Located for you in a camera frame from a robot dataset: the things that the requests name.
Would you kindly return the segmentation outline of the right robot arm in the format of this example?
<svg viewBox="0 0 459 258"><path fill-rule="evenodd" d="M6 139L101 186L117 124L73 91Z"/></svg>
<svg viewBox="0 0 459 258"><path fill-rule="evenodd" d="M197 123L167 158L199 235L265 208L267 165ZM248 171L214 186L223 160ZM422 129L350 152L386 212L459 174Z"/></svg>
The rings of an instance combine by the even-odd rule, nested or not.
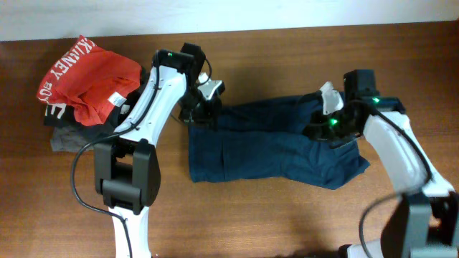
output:
<svg viewBox="0 0 459 258"><path fill-rule="evenodd" d="M458 192L425 154L401 100L376 89L373 70L344 75L344 92L325 82L315 93L322 109L303 129L311 140L365 140L376 151L394 193L368 205L359 220L359 243L343 245L338 257L458 257ZM398 204L378 239L367 241L364 221L386 201Z"/></svg>

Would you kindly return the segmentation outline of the navy blue shorts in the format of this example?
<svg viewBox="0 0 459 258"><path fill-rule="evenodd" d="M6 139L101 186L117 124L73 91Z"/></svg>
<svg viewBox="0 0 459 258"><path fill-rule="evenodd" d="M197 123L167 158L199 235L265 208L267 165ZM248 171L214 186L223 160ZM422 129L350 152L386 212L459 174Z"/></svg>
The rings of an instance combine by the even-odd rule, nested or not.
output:
<svg viewBox="0 0 459 258"><path fill-rule="evenodd" d="M302 134L322 102L312 94L224 106L213 128L189 129L195 183L286 178L336 190L370 166L357 143L332 148Z"/></svg>

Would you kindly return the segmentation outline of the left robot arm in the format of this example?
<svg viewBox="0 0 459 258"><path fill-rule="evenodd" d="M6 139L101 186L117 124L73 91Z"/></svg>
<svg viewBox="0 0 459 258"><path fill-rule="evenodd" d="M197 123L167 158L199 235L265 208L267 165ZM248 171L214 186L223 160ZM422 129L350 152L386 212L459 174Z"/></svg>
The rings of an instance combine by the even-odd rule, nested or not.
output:
<svg viewBox="0 0 459 258"><path fill-rule="evenodd" d="M161 49L152 59L138 99L113 134L94 146L95 190L112 217L117 257L150 257L148 213L161 185L156 145L175 106L188 126L214 128L222 109L221 80L203 66L198 45Z"/></svg>

